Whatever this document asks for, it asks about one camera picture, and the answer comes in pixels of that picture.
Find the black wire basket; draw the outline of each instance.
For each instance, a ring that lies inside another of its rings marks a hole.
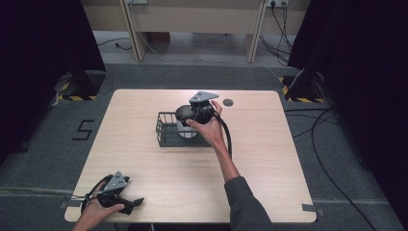
[[[159,112],[156,133],[160,147],[210,146],[197,131],[179,131],[175,113]]]

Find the floor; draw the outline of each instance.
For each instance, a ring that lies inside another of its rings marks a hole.
[[[98,100],[76,103],[62,101],[45,117],[33,135],[33,143],[29,153],[12,155],[6,165],[0,167],[0,230],[69,230],[73,224],[64,220],[64,209],[59,205],[62,196],[32,194],[15,191],[7,192],[3,187],[38,187],[62,189],[62,193],[72,193],[73,187],[81,173],[89,154],[91,141],[97,133],[98,124],[103,118],[103,112],[108,107],[112,96],[112,87],[137,88],[159,86],[165,78],[177,79],[179,82],[167,83],[168,88],[178,89],[180,83],[194,77],[201,78],[211,73],[209,81],[198,83],[202,86],[212,86],[218,83],[218,76],[227,76],[222,80],[224,86],[235,86],[232,81],[239,79],[245,87],[256,86],[258,89],[271,90],[271,80],[277,78],[282,69],[286,72],[298,73],[298,69],[280,64],[277,58],[270,54],[260,43],[254,64],[246,61],[243,47],[243,37],[238,35],[211,34],[171,34],[171,43],[151,43],[143,62],[136,62],[133,51],[116,47],[130,48],[127,32],[94,32],[104,63],[110,70],[106,84],[98,95]],[[279,36],[265,36],[272,46],[279,45]],[[150,64],[165,65],[165,68],[152,69]],[[217,68],[206,68],[206,65],[217,65]],[[236,67],[274,67],[264,71],[260,68],[223,68]],[[160,74],[168,73],[162,78]],[[159,80],[150,81],[149,73],[160,76]],[[245,82],[248,73],[255,73],[252,83]],[[279,82],[274,82],[274,88],[279,90]],[[183,88],[190,88],[197,83],[186,83]],[[315,108],[311,104],[291,104],[282,102],[287,110],[287,120],[293,133],[293,141],[298,150],[299,160],[304,169],[305,178],[311,192],[314,204],[317,205],[318,220],[312,224],[281,224],[277,230],[371,230],[362,217],[349,202],[333,187],[322,173],[321,167],[313,154],[310,131],[316,117],[316,111],[302,112],[289,110]],[[78,136],[77,127],[81,119],[94,118],[91,129],[91,139],[87,142],[75,142],[72,137]],[[316,145],[321,152],[321,159],[327,170],[332,173],[336,182],[353,199],[355,204],[371,220],[377,230],[403,230],[391,206],[383,197],[369,171],[356,161],[353,149],[345,138],[342,126],[333,113],[317,130]],[[126,230],[127,224],[119,224],[119,230]],[[111,224],[101,224],[95,230],[114,230]]]
[[[264,45],[259,42],[255,62],[249,64],[246,61],[242,35],[223,34],[192,34],[171,33],[170,43],[150,43],[142,62],[135,60],[132,49],[123,50],[116,47],[116,43],[128,49],[131,42],[127,32],[94,32],[102,58],[105,64],[203,64],[203,65],[233,65],[233,66],[265,66],[284,67],[270,54]],[[281,42],[280,36],[265,36],[266,41],[285,52],[288,46]],[[288,37],[293,43],[294,37]]]

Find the gray plastic part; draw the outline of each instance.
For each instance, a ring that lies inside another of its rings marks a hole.
[[[116,189],[125,188],[127,185],[125,178],[123,178],[122,173],[117,171],[114,177],[109,181],[109,183],[105,186],[104,192],[112,191]]]
[[[218,94],[209,93],[206,91],[199,91],[195,96],[193,96],[189,102],[191,103],[201,103],[210,99],[218,98]]]

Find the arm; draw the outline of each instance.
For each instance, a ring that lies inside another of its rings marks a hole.
[[[221,115],[222,108],[215,101],[216,112]],[[221,124],[212,118],[207,124],[199,124],[188,120],[187,123],[195,128],[211,145],[217,154],[225,181],[225,191],[231,207],[231,226],[238,230],[272,230],[272,223],[262,204],[255,198],[245,179],[241,177],[234,165],[222,136]]]

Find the hand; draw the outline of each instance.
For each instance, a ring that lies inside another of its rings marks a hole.
[[[215,100],[212,100],[211,103],[216,108],[216,114],[221,116],[221,106]],[[224,137],[222,136],[222,126],[215,117],[212,117],[206,124],[201,124],[191,119],[188,119],[186,123],[197,130],[213,148],[221,144],[225,145]]]
[[[105,183],[101,183],[97,188],[96,192],[100,191]],[[124,209],[124,204],[115,204],[110,208],[104,208],[99,204],[96,199],[96,195],[93,195],[85,208],[82,215],[79,217],[77,223],[75,224],[74,231],[90,230],[98,225],[102,220],[107,218],[109,215],[119,212]]]

